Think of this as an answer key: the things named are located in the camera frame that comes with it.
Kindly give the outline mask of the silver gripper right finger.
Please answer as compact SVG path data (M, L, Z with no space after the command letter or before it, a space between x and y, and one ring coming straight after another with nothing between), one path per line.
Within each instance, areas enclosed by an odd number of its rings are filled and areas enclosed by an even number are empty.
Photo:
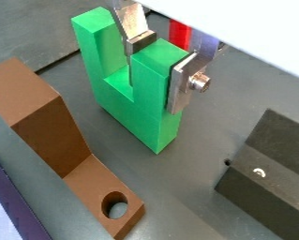
M219 39L192 29L189 53L171 67L167 110L177 114L189 104L193 90L204 92L209 87L209 77L204 74L207 64L217 54Z

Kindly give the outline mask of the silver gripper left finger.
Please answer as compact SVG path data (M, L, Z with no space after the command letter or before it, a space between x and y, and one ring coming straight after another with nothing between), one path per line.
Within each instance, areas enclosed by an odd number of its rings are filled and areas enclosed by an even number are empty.
M121 35L124 52L131 65L131 56L156 40L149 30L143 6L133 0L109 0L109 12Z

